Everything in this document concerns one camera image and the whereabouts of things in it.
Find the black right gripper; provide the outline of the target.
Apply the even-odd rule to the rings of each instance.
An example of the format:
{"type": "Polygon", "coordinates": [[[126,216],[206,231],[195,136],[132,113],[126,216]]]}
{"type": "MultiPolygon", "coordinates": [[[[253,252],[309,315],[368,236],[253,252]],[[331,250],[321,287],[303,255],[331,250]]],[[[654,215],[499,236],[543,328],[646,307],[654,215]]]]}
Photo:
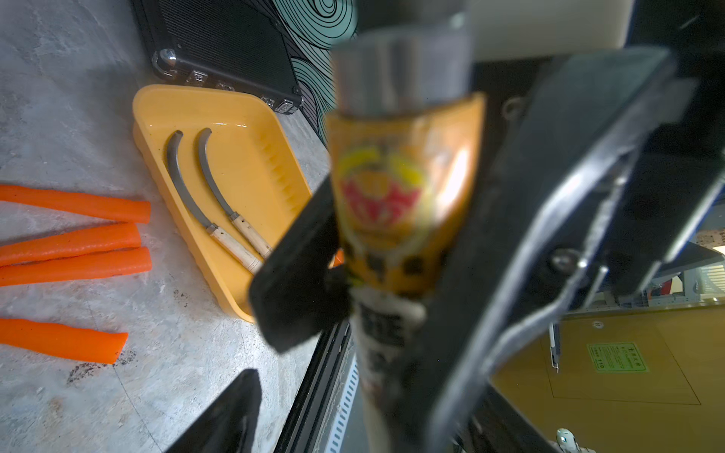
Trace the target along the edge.
{"type": "Polygon", "coordinates": [[[397,451],[444,450],[477,409],[492,451],[551,451],[489,379],[566,311],[631,173],[600,249],[605,290],[631,299],[702,263],[688,240],[724,174],[724,5],[633,2],[634,48],[554,60],[538,81],[560,55],[476,60],[483,150],[500,151],[396,363],[397,451]]]}

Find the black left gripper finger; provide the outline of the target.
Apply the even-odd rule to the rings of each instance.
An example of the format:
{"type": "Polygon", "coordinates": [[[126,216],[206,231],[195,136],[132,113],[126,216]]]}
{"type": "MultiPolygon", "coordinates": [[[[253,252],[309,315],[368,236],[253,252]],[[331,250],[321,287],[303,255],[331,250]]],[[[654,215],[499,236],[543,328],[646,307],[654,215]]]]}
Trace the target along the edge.
{"type": "Polygon", "coordinates": [[[245,369],[167,452],[251,452],[261,404],[259,372],[245,369]]]}

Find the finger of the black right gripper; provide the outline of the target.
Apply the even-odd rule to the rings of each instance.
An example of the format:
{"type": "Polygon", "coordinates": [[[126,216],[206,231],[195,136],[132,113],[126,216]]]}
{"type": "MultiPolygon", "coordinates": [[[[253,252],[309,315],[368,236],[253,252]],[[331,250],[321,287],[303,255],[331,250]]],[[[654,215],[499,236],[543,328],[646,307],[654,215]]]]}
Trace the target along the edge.
{"type": "Polygon", "coordinates": [[[327,177],[249,286],[257,324],[275,351],[282,354],[349,317],[347,272],[330,267],[340,246],[327,177]]]}

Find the labelled wooden handle sickle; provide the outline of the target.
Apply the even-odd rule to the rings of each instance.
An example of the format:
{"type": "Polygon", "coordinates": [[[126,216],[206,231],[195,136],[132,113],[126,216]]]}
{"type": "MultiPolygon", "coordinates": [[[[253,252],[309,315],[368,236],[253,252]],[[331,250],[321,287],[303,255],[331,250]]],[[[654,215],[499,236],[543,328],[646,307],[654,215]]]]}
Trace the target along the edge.
{"type": "Polygon", "coordinates": [[[392,364],[428,317],[468,212],[485,117],[473,94],[464,1],[361,1],[358,35],[330,53],[332,192],[351,299],[369,448],[392,364]]]}

